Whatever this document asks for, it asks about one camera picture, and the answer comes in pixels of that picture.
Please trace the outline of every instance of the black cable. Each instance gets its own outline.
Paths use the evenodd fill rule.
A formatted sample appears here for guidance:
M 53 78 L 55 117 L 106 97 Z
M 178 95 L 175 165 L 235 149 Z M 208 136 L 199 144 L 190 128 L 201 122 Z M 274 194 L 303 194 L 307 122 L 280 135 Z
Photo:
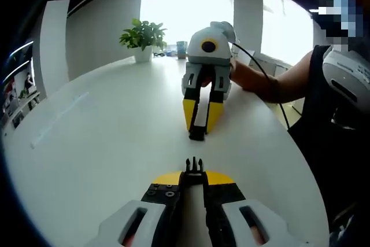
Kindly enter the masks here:
M 280 100 L 280 94 L 279 94 L 279 89 L 278 88 L 276 88 L 274 85 L 273 85 L 273 83 L 272 83 L 272 81 L 271 81 L 271 79 L 268 77 L 268 75 L 266 74 L 266 72 L 264 71 L 264 69 L 262 69 L 262 67 L 261 67 L 261 65 L 260 65 L 260 63 L 258 63 L 257 62 L 257 60 L 256 59 L 254 59 L 254 57 L 252 56 L 252 55 L 250 55 L 249 54 L 249 52 L 248 51 L 246 51 L 244 48 L 242 48 L 240 45 L 237 45 L 236 43 L 233 43 L 233 45 L 234 46 L 236 46 L 236 47 L 238 47 L 238 48 L 240 48 L 242 51 L 244 51 L 256 64 L 257 64 L 257 66 L 260 68 L 260 70 L 261 70 L 261 72 L 265 75 L 265 77 L 267 78 L 267 80 L 268 80 L 268 82 L 270 83 L 270 85 L 271 85 L 271 90 L 272 90 L 272 93 L 274 94 L 274 93 L 276 93 L 277 94 L 277 97 L 278 97 L 278 100 Z M 289 126 L 289 122 L 288 122 L 288 118 L 287 118 L 287 115 L 285 114 L 285 111 L 284 111 L 284 108 L 283 108 L 283 105 L 282 105 L 282 103 L 279 101 L 278 102 L 278 104 L 280 105 L 280 108 L 281 108 L 281 110 L 282 110 L 282 112 L 283 112 L 283 116 L 284 116 L 284 119 L 285 119 L 285 122 L 286 122 L 286 124 L 287 124 L 287 128 L 289 129 L 290 128 L 290 126 Z

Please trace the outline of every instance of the green leaves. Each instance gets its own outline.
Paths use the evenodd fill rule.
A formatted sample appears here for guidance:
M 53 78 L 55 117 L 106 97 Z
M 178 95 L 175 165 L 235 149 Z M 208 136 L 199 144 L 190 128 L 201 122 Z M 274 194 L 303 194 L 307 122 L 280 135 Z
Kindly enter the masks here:
M 126 45 L 129 49 L 135 47 L 141 47 L 142 50 L 146 46 L 158 46 L 161 49 L 167 46 L 167 43 L 163 41 L 167 30 L 165 28 L 160 29 L 163 23 L 155 24 L 148 21 L 141 22 L 138 19 L 132 19 L 133 29 L 125 29 L 126 33 L 123 33 L 120 37 L 121 45 Z

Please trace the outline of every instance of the white pot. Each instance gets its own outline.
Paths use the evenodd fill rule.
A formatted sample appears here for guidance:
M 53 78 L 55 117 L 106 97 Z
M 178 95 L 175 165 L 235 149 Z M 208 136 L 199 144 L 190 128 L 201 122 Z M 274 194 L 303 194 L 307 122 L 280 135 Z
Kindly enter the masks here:
M 146 63 L 151 62 L 151 58 L 153 56 L 153 47 L 146 46 L 144 51 L 141 47 L 134 48 L 134 56 L 136 63 Z

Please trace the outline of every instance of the floor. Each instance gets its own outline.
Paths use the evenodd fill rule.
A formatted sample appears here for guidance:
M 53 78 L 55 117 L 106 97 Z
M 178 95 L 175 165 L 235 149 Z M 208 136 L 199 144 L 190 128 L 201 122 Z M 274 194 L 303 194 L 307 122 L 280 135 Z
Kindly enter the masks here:
M 266 105 L 273 111 L 273 113 L 279 119 L 281 124 L 285 126 L 285 128 L 287 128 L 287 124 L 285 122 L 280 105 L 268 104 L 268 103 L 266 103 Z M 292 107 L 291 103 L 283 104 L 283 108 L 284 108 L 285 114 L 287 115 L 290 126 L 295 124 L 299 120 L 299 118 L 301 118 L 301 115 Z

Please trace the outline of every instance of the window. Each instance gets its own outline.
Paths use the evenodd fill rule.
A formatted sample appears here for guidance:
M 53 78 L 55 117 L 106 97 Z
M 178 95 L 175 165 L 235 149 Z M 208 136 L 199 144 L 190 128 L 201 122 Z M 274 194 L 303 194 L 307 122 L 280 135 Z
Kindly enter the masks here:
M 233 0 L 142 0 L 140 19 L 164 23 L 165 41 L 189 41 L 191 36 L 209 26 L 211 21 L 233 24 Z
M 261 52 L 290 65 L 312 50 L 310 14 L 292 0 L 263 0 Z

